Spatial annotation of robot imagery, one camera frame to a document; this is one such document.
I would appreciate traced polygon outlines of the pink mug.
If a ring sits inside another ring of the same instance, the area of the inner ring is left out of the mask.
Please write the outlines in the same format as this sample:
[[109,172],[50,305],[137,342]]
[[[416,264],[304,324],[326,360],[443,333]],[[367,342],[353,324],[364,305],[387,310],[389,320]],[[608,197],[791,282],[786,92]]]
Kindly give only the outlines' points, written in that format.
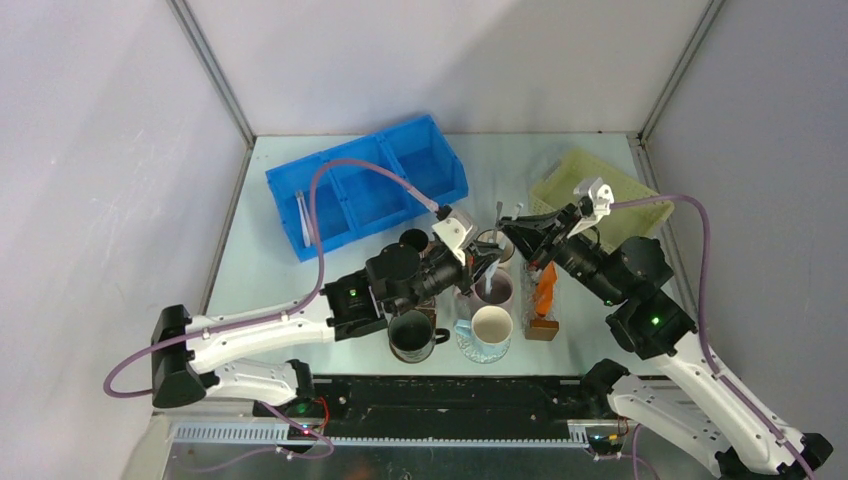
[[470,294],[463,295],[458,288],[455,288],[453,297],[463,314],[469,317],[485,306],[496,306],[510,312],[514,303],[515,289],[508,272],[497,269],[491,278],[489,290],[486,289],[486,279],[482,278],[472,286]]

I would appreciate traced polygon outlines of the orange toothpaste tube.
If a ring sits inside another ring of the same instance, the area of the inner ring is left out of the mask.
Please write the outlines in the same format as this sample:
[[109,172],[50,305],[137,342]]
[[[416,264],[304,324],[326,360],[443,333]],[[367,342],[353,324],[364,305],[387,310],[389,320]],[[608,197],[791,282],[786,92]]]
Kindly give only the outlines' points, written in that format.
[[533,295],[534,311],[537,316],[546,317],[551,311],[557,280],[556,266],[553,263],[548,264],[538,277]]

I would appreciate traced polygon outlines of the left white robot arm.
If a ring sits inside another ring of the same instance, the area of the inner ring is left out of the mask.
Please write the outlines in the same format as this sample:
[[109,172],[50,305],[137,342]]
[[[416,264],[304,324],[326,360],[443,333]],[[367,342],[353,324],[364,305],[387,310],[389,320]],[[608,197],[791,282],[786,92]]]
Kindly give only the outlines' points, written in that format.
[[152,404],[169,409],[207,397],[246,399],[304,416],[316,403],[308,364],[256,363],[251,356],[379,332],[445,290],[469,292],[503,250],[496,242],[472,240],[462,252],[458,260],[439,237],[410,229],[362,269],[326,283],[310,302],[219,317],[167,307],[151,338],[164,346],[151,355]]

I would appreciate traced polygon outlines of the brown metallic cup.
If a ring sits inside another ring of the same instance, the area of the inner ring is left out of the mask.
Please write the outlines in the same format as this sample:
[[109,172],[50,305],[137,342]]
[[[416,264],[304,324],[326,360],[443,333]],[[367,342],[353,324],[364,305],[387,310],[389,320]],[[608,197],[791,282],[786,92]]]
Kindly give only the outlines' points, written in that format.
[[428,248],[430,239],[425,231],[411,228],[400,235],[399,242],[413,247],[418,253],[423,253]]

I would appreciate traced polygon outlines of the clear holder with brown lid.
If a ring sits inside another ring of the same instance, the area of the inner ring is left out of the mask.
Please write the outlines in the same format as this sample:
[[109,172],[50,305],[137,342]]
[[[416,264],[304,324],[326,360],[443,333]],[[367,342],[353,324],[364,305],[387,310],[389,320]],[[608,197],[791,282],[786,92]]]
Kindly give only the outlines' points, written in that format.
[[560,330],[554,313],[558,274],[554,264],[533,269],[529,262],[521,267],[522,332],[529,341],[552,341]]

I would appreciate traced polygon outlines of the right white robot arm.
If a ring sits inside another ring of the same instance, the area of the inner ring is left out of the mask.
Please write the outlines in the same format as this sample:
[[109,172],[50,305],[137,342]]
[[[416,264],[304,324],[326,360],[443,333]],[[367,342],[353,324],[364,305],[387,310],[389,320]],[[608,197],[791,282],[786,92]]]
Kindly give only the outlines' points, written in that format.
[[617,344],[657,368],[702,411],[695,416],[650,394],[625,367],[604,359],[583,379],[581,402],[613,412],[676,444],[719,479],[811,479],[834,448],[768,409],[702,342],[703,329],[662,289],[673,276],[659,240],[631,236],[610,253],[575,232],[580,207],[498,219],[532,270],[554,263],[606,305]]

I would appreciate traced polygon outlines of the grey toothbrush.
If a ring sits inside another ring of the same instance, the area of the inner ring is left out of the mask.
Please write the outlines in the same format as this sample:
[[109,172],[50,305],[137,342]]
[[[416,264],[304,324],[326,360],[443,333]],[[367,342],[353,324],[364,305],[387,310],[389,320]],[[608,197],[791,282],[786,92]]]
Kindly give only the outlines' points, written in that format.
[[499,230],[499,228],[500,228],[500,226],[499,226],[499,225],[500,225],[500,220],[501,220],[501,218],[502,218],[503,207],[504,207],[503,202],[502,202],[502,201],[500,201],[500,200],[498,200],[498,201],[496,202],[496,207],[495,207],[495,217],[494,217],[494,224],[493,224],[493,229],[494,229],[495,231]]

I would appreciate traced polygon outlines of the pale white toothbrush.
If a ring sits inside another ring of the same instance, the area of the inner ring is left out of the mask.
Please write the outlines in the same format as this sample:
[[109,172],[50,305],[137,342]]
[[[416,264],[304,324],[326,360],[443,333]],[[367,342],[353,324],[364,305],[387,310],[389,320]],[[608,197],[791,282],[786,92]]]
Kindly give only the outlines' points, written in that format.
[[[514,220],[519,216],[519,214],[521,213],[521,210],[523,209],[523,206],[524,206],[524,204],[522,202],[518,202],[518,203],[515,204],[512,215],[511,215],[511,219]],[[495,241],[496,232],[497,231],[495,231],[495,230],[492,232],[491,241]],[[499,248],[504,250],[505,240],[499,241],[498,245],[499,245]],[[484,278],[484,294],[486,294],[486,295],[491,294],[493,277],[494,277],[494,275],[495,275],[495,273],[498,269],[499,263],[500,263],[500,260],[495,260],[484,272],[484,277],[483,277]]]

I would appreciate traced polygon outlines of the light blue mug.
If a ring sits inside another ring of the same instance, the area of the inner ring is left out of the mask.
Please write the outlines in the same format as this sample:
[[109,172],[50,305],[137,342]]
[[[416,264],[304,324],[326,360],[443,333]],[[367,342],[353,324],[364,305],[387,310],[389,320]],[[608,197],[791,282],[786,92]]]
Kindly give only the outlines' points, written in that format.
[[496,306],[479,309],[471,319],[458,319],[455,334],[474,338],[478,344],[498,344],[512,338],[514,322],[509,312]]

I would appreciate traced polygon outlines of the cream mug with black rim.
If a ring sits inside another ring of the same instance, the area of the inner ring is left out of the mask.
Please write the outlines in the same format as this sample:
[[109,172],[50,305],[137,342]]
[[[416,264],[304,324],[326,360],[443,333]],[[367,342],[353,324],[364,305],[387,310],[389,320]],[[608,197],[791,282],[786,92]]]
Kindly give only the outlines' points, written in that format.
[[498,268],[506,270],[515,256],[515,247],[511,240],[501,231],[496,229],[485,230],[477,236],[478,241],[485,243],[497,243],[502,248]]

